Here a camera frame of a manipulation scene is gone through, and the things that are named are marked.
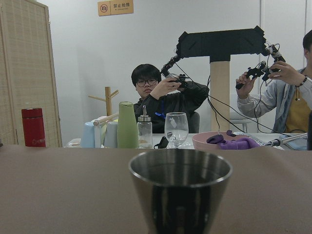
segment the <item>black jacket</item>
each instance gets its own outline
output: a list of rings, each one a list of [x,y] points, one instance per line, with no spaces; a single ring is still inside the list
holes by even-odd
[[[207,86],[188,81],[183,92],[167,94],[159,100],[148,95],[145,100],[139,99],[134,104],[136,120],[143,114],[143,105],[146,105],[147,114],[152,118],[153,133],[164,133],[165,118],[169,112],[185,112],[190,123],[190,115],[201,106],[208,92]]]

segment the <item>sleeve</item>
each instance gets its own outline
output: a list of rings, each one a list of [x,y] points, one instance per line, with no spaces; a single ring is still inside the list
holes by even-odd
[[[246,99],[240,99],[237,97],[237,106],[241,113],[248,117],[260,117],[276,107],[276,97],[276,82],[272,81],[261,96],[248,95]]]
[[[209,88],[196,82],[188,81],[187,88],[182,91],[185,105],[189,111],[195,111],[208,97]]]
[[[148,95],[143,102],[136,103],[134,105],[136,121],[137,118],[143,114],[143,106],[146,105],[146,112],[149,116],[154,116],[154,113],[157,112],[161,98],[159,100],[155,99],[151,95]]]
[[[299,87],[302,98],[307,102],[309,108],[312,110],[312,80],[307,78],[307,81]]]

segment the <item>green vase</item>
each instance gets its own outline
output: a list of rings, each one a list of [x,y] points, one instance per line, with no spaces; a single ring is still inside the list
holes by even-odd
[[[118,148],[137,148],[138,129],[133,103],[122,101],[119,103],[119,117],[117,128]]]

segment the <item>gray chair back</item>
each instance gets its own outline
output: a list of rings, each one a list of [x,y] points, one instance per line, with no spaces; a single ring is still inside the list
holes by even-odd
[[[190,115],[189,133],[199,133],[199,122],[200,122],[200,115],[199,115],[199,113],[194,111]]]

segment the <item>person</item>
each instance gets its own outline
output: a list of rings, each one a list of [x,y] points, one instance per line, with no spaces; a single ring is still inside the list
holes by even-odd
[[[303,49],[307,60],[305,68],[297,71],[282,61],[277,61],[270,67],[271,70],[279,71],[269,74],[272,82],[261,94],[261,101],[260,95],[249,94],[256,79],[246,77],[247,72],[236,79],[237,83],[244,84],[236,90],[237,105],[244,115],[260,117],[276,108],[273,132],[308,131],[309,113],[312,109],[312,30],[303,38]]]
[[[187,81],[187,87],[181,88],[176,78],[169,77],[161,80],[160,71],[151,64],[141,64],[131,75],[132,84],[140,95],[138,103],[134,104],[137,118],[143,114],[143,105],[147,115],[152,119],[153,133],[164,133],[165,118],[169,112],[185,112],[189,132],[194,129],[190,125],[190,116],[201,106],[208,96],[207,86]]]

